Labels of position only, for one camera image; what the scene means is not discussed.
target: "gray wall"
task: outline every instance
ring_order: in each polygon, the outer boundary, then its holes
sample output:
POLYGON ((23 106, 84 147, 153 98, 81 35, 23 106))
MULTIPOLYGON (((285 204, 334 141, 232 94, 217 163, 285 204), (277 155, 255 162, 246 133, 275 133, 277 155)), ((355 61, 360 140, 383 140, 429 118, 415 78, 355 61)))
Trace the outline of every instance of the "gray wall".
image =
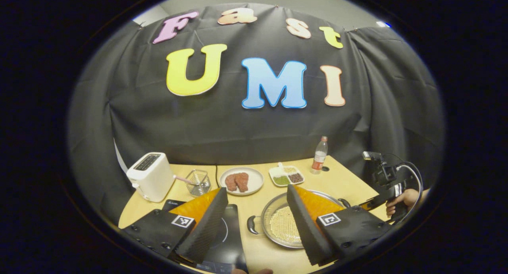
POLYGON ((361 27, 378 26, 377 21, 383 22, 376 16, 364 11, 359 6, 347 0, 166 0, 153 8, 153 12, 147 12, 143 17, 138 17, 134 21, 140 24, 145 21, 143 26, 153 23, 162 17, 161 8, 168 15, 174 15, 193 8, 200 8, 223 3, 261 3, 272 4, 290 8, 295 11, 303 12, 315 17, 324 19, 337 26, 344 26, 346 30, 352 30, 361 27))

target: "induction cooktop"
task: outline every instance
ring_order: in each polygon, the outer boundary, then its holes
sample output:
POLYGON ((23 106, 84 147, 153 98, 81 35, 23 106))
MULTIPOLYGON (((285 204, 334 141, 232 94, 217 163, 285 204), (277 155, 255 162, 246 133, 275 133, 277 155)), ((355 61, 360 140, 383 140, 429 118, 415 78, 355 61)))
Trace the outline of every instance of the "induction cooktop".
MULTIPOLYGON (((185 202, 167 200, 162 210, 169 211, 183 203, 185 202)), ((220 274, 229 274, 237 268, 248 273, 240 238, 238 207, 236 204, 228 204, 221 219, 222 223, 216 239, 212 242, 203 263, 198 264, 196 268, 220 274)))

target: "hand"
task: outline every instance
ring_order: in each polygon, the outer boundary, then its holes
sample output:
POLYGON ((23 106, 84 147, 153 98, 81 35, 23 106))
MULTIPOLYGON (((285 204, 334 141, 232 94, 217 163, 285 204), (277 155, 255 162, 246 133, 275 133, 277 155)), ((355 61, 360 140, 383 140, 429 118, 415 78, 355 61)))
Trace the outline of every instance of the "hand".
POLYGON ((390 218, 395 214, 395 205, 399 202, 404 202, 408 210, 416 203, 418 198, 418 191, 416 189, 406 189, 400 196, 396 197, 393 201, 386 203, 386 215, 390 218))
MULTIPOLYGON (((247 274, 247 273, 241 269, 233 269, 231 271, 231 274, 247 274)), ((265 268, 265 269, 259 270, 258 272, 256 272, 256 274, 273 274, 273 270, 265 268)))

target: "steak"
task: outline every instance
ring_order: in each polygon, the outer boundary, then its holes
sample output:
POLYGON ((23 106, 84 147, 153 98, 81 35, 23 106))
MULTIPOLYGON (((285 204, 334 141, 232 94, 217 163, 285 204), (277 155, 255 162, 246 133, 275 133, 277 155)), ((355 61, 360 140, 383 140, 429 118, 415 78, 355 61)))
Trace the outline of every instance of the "steak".
POLYGON ((225 185, 228 191, 236 191, 235 177, 236 174, 231 174, 225 178, 225 185))
POLYGON ((238 173, 235 177, 236 185, 238 186, 238 189, 240 189, 240 192, 244 193, 245 191, 248 191, 249 188, 247 187, 247 182, 249 181, 249 175, 247 173, 238 173))

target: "blue letter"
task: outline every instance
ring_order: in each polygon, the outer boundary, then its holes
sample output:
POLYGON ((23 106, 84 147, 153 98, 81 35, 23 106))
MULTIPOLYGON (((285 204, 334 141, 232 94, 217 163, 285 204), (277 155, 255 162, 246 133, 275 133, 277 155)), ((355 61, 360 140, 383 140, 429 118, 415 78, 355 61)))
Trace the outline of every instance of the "blue letter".
POLYGON ((263 58, 247 58, 242 61, 247 68, 247 98, 242 101, 244 108, 261 108, 265 101, 261 99, 261 90, 265 92, 270 105, 276 106, 286 90, 283 107, 304 108, 307 101, 303 99, 303 71, 307 66, 299 61, 288 61, 277 77, 263 58))

